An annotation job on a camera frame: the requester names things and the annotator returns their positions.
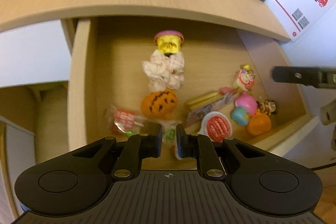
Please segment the green candy packet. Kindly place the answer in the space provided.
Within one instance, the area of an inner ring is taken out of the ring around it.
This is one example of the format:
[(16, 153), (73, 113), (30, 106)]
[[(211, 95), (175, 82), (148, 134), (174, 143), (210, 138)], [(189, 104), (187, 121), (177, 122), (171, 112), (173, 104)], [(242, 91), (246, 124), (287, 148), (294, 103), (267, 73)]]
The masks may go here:
[(161, 123), (163, 129), (163, 141), (165, 143), (174, 143), (176, 139), (176, 127), (179, 121), (163, 121)]

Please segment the orange pumpkin toy half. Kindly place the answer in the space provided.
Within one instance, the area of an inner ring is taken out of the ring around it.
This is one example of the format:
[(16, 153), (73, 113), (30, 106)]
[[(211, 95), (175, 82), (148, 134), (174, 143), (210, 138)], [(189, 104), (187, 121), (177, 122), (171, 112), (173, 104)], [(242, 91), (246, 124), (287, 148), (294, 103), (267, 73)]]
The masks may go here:
[(178, 98), (175, 91), (166, 88), (161, 92), (152, 92), (141, 102), (141, 111), (146, 118), (172, 120)]

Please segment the red snack packet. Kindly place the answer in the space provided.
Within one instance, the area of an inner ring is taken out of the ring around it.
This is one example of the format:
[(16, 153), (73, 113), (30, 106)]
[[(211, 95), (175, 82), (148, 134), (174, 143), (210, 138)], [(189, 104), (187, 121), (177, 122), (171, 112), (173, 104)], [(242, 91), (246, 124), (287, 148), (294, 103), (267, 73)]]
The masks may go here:
[(142, 116), (111, 105), (105, 112), (107, 128), (116, 135), (131, 137), (137, 135), (144, 126)]

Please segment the small figure keychain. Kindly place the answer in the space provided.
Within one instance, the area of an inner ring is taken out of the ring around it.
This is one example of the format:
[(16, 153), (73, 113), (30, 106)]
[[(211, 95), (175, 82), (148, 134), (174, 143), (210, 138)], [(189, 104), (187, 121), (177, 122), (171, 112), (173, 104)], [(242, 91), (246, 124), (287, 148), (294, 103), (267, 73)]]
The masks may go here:
[(273, 100), (257, 101), (257, 108), (260, 110), (260, 113), (268, 116), (277, 114), (276, 102)]

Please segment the white wrapper toy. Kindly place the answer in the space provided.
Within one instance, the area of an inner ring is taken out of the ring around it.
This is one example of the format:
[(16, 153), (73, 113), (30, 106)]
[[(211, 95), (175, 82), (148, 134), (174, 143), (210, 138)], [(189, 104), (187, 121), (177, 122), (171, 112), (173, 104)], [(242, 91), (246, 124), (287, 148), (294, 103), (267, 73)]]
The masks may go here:
[(161, 92), (166, 88), (179, 90), (183, 85), (185, 58), (182, 52), (164, 55), (155, 50), (149, 61), (142, 61), (142, 69), (149, 79), (150, 92)]

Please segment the left white drawer front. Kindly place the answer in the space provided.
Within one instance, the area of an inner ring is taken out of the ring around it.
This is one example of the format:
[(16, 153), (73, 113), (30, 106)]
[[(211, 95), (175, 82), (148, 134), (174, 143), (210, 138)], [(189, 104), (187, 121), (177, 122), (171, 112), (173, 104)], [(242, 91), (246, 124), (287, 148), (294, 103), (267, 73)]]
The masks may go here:
[(60, 20), (1, 33), (1, 87), (68, 81), (71, 54)]

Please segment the orange plastic shell toy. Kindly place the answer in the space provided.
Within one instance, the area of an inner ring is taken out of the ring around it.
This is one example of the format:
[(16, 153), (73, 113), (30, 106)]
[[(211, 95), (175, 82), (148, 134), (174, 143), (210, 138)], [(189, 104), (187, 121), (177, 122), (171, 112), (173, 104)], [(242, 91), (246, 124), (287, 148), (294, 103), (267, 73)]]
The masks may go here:
[(272, 122), (268, 115), (261, 113), (260, 110), (257, 109), (255, 115), (251, 116), (246, 128), (250, 135), (257, 136), (270, 131)]

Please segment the yellow pink cupcake toy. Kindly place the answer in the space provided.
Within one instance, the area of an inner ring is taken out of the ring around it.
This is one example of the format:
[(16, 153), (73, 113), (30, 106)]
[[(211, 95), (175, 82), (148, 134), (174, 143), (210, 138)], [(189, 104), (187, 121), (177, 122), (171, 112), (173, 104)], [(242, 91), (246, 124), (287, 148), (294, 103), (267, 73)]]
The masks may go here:
[(180, 52), (183, 42), (183, 34), (174, 30), (161, 31), (154, 37), (155, 45), (164, 55)]

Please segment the red white round lid container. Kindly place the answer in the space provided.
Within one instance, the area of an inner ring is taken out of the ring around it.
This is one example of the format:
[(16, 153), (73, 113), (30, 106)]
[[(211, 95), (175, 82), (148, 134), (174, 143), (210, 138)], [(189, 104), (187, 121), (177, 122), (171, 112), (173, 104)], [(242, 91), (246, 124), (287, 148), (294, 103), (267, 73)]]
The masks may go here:
[(222, 142), (232, 137), (232, 125), (224, 114), (212, 111), (202, 119), (198, 134), (206, 135), (214, 142)]

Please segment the pink and teal squishy toy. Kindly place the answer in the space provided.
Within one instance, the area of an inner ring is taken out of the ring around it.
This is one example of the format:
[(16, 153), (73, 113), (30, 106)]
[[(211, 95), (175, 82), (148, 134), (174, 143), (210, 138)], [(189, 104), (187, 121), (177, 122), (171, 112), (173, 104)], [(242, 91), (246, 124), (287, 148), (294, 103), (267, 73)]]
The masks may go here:
[(256, 114), (257, 101), (247, 92), (242, 92), (234, 102), (231, 119), (239, 126), (246, 126), (251, 116)]

